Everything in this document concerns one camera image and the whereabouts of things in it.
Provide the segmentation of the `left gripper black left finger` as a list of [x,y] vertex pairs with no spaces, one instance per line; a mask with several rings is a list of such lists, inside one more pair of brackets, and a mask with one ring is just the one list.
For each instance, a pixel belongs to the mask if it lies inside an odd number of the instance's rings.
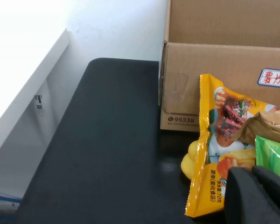
[[230,168],[224,198],[228,224],[275,224],[278,208],[252,173]]

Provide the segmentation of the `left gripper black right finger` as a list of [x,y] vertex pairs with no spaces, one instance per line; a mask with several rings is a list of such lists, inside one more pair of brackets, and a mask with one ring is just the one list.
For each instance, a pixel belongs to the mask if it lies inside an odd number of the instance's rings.
[[280,176],[262,166],[252,174],[252,223],[280,224]]

